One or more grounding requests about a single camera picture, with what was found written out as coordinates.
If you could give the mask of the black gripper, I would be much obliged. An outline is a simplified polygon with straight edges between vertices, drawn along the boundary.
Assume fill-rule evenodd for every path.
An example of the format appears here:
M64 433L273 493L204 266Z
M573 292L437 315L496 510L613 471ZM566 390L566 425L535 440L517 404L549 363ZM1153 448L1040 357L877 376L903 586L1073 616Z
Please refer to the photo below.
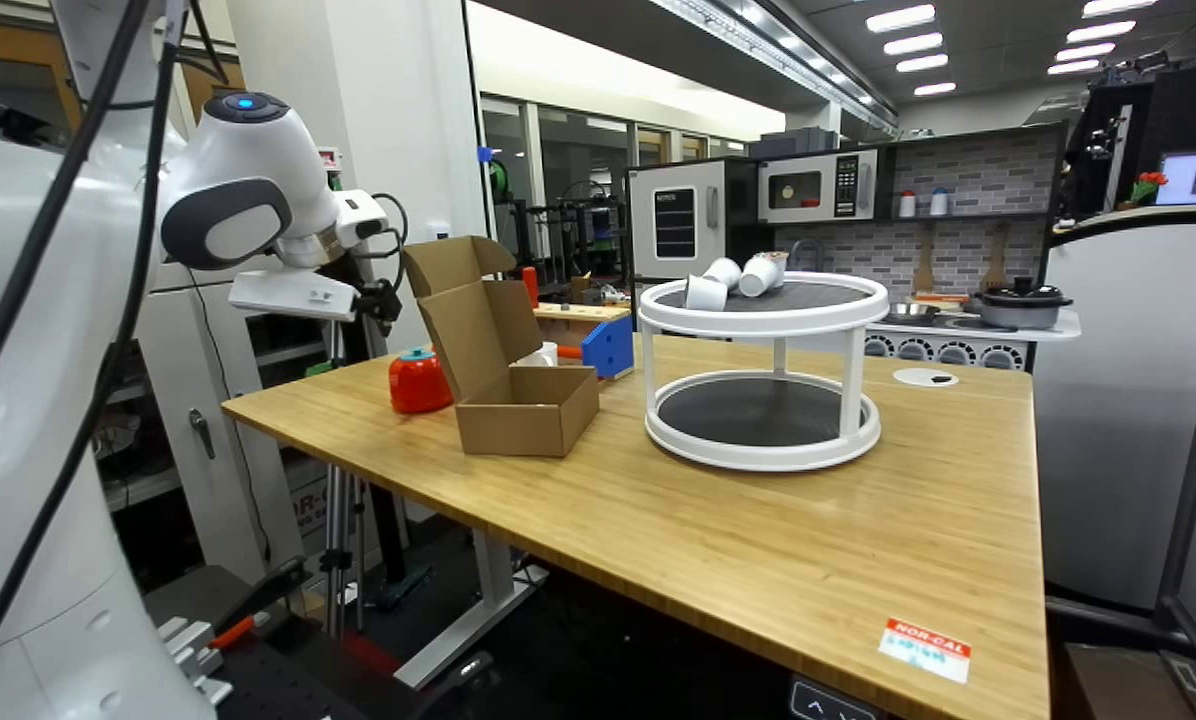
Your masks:
M400 292L391 281L370 281L355 255L342 259L342 281L355 289L355 313L378 331L400 320Z

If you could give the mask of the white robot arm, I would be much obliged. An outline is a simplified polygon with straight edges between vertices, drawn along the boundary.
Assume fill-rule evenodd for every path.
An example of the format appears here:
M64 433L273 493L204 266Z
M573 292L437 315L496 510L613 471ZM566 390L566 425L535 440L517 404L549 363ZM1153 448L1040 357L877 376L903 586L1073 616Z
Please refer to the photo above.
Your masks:
M382 230L301 111L218 93L167 129L189 0L52 0L84 121L0 136L0 720L216 720L228 688L148 621L93 457L155 264L223 266L248 313L347 320L325 266Z

